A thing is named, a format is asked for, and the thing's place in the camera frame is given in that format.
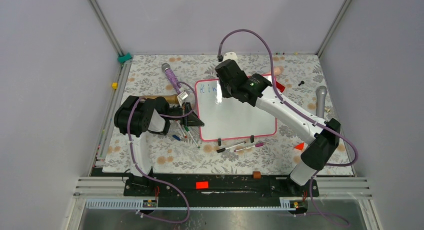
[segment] orange triangle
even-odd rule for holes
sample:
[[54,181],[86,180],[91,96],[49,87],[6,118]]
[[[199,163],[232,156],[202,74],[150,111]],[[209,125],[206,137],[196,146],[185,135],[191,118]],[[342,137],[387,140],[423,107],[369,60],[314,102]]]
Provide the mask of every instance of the orange triangle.
[[304,146],[305,146],[305,143],[304,143],[304,142],[302,142],[301,144],[299,144],[299,145],[295,146],[295,148],[296,148],[297,150],[302,151],[302,150],[304,149]]

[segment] green marker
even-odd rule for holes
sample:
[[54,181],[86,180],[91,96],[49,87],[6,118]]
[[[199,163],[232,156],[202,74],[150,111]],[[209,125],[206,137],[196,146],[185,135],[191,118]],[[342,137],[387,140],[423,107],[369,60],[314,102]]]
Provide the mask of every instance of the green marker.
[[188,134],[190,135],[191,139],[193,140],[193,142],[196,144],[196,146],[200,149],[198,143],[195,141],[192,133],[190,132],[189,128],[187,126],[184,126],[184,129],[188,132]]

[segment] purple microphone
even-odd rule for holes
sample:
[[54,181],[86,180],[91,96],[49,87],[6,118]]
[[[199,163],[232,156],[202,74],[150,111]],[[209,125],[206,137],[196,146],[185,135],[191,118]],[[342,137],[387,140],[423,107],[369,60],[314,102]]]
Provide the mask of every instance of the purple microphone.
[[165,72],[166,77],[168,78],[168,80],[171,82],[173,88],[175,89],[175,91],[178,94],[181,94],[180,91],[180,85],[177,83],[178,79],[175,76],[174,72],[171,70],[171,66],[168,63],[163,63],[162,64],[162,70],[163,72]]

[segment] marker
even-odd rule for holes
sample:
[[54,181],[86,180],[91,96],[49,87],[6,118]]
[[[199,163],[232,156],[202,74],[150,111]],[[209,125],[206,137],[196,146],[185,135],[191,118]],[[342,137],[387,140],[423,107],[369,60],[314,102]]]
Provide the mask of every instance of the marker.
[[229,147],[224,147],[224,148],[221,148],[221,149],[217,150],[216,152],[217,153],[221,153],[221,152],[224,152],[227,149],[230,149],[230,148],[233,148],[233,147],[236,147],[236,146],[240,146],[240,145],[243,145],[243,144],[246,144],[246,142],[244,141],[244,142],[240,142],[240,143],[238,143],[236,145],[232,145],[232,146],[229,146]]
[[254,147],[260,147],[260,146],[263,146],[263,145],[264,145],[264,143],[261,142],[261,143],[258,143],[256,145],[253,145],[253,146],[248,146],[248,147],[245,147],[245,148],[242,148],[242,149],[234,150],[234,152],[243,151],[243,150],[254,148]]
[[177,135],[172,135],[172,137],[177,139],[178,141],[181,141],[181,139]]
[[189,131],[189,128],[187,126],[184,126],[185,130],[187,131],[187,133],[190,135],[191,139],[193,140],[193,142],[196,144],[196,146],[200,149],[198,143],[195,141],[193,135],[191,134],[191,132]]
[[175,121],[176,122],[176,124],[178,125],[178,128],[180,129],[180,131],[181,131],[181,133],[182,133],[182,136],[184,137],[184,138],[187,138],[187,134],[185,134],[184,133],[184,130],[183,130],[183,128],[181,127],[181,125],[178,123],[178,121]]

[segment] gray wall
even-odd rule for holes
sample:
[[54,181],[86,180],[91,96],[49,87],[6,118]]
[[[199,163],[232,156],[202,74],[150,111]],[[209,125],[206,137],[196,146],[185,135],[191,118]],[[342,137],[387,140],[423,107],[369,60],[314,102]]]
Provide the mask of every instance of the gray wall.
[[321,59],[385,229],[423,227],[423,2],[353,0]]
[[116,57],[87,0],[0,0],[0,229],[59,229]]
[[[258,32],[273,52],[314,53],[344,0],[97,1],[124,51],[216,54],[222,38],[240,28]],[[266,52],[248,33],[230,37],[224,50]]]

